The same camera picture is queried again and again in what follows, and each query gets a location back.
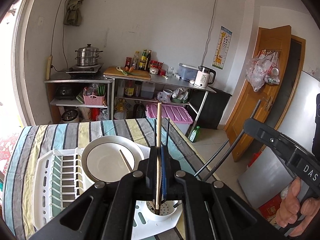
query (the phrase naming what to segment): white kettle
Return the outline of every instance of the white kettle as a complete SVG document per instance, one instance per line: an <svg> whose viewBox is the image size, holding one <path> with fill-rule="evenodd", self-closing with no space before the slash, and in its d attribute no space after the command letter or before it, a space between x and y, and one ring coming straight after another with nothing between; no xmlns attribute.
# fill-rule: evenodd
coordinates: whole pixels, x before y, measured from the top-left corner
<svg viewBox="0 0 320 240"><path fill-rule="evenodd" d="M209 82L211 73L212 73L212 81ZM213 84L216 78L216 75L217 73L213 69L200 66L196 76L195 86L200 88L206 88L208 85Z"/></svg>

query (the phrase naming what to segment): electrical cable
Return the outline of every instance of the electrical cable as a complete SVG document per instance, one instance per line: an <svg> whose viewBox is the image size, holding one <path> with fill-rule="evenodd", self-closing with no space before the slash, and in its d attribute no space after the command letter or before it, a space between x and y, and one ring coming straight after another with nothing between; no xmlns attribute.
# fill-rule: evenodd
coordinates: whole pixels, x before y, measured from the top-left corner
<svg viewBox="0 0 320 240"><path fill-rule="evenodd" d="M51 65L51 67L53 67L54 70L57 71L57 72L65 72L65 71L66 71L66 70L56 70L56 68L54 67L54 65Z"/></svg>
<svg viewBox="0 0 320 240"><path fill-rule="evenodd" d="M63 17L65 17L65 15L66 15L66 3L67 3L67 0L65 0L65 2L64 2ZM67 69L68 69L69 66L68 66L68 61L67 61L67 58L66 58L66 54L64 53L64 44L63 43L64 43L64 23L63 23L63 28L62 28L62 51L63 51L64 59L66 60Z"/></svg>
<svg viewBox="0 0 320 240"><path fill-rule="evenodd" d="M204 50L204 54L203 54L203 57L202 57L201 66L203 66L204 57L205 57L205 55L207 54L207 51L208 51L208 44L209 44L210 32L211 32L211 28L212 28L212 22L213 22L213 16L214 16L214 8L216 7L216 1L217 1L217 0L214 0L213 11L212 11L212 18L211 18L211 24L210 24L210 28L209 28L209 32L208 32L208 39L207 39L207 42L205 43L205 50Z"/></svg>
<svg viewBox="0 0 320 240"><path fill-rule="evenodd" d="M50 52L50 56L52 56L52 45L53 45L53 36L54 36L54 29L56 27L56 22L57 22L57 16L58 16L58 12L60 9L60 5L61 5L62 0L60 0L59 6L58 6L58 10L57 10L57 14L56 14L56 18L54 20L54 25L53 25L53 31L52 31L52 40L51 40L51 52Z"/></svg>

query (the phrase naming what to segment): light switch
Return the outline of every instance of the light switch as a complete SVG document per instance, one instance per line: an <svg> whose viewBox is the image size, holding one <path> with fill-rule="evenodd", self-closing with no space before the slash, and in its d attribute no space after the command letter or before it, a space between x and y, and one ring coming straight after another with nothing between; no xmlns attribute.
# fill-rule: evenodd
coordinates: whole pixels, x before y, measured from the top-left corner
<svg viewBox="0 0 320 240"><path fill-rule="evenodd" d="M43 26L44 17L39 17L38 26Z"/></svg>

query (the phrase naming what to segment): finger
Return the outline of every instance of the finger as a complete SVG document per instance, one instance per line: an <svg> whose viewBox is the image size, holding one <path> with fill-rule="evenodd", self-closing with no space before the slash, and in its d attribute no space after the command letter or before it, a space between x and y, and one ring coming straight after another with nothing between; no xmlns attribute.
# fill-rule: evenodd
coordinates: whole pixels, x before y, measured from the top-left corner
<svg viewBox="0 0 320 240"><path fill-rule="evenodd" d="M291 213L287 209L285 201L281 202L280 208L277 212L279 212L279 217L286 223L293 224L298 218L296 214Z"/></svg>
<svg viewBox="0 0 320 240"><path fill-rule="evenodd" d="M320 200L309 198L303 203L301 207L301 214L314 217L318 213L319 208Z"/></svg>
<svg viewBox="0 0 320 240"><path fill-rule="evenodd" d="M288 223L282 220L279 212L280 211L278 210L276 213L276 223L282 228L285 228L288 225Z"/></svg>
<svg viewBox="0 0 320 240"><path fill-rule="evenodd" d="M297 214L298 211L300 210L300 203L299 203L299 200L297 199L297 195L299 194L300 189L301 189L300 179L296 178L292 182L288 190L287 197L284 200L286 209L292 214Z"/></svg>
<svg viewBox="0 0 320 240"><path fill-rule="evenodd" d="M313 217L305 217L304 220L298 225L291 233L290 236L300 236L303 231L307 228L307 226L310 224Z"/></svg>

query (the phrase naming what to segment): white dish rack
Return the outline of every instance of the white dish rack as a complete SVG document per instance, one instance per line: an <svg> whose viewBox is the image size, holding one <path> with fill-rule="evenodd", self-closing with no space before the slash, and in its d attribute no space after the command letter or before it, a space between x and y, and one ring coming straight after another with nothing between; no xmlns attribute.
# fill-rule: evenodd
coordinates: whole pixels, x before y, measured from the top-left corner
<svg viewBox="0 0 320 240"><path fill-rule="evenodd" d="M150 148L137 145L148 158ZM82 152L81 148L51 150L38 159L32 194L32 220L37 230L94 184L83 172ZM145 201L137 201L131 239L144 239L175 227L182 213L181 205L172 207L176 202L164 203L162 216L156 216Z"/></svg>

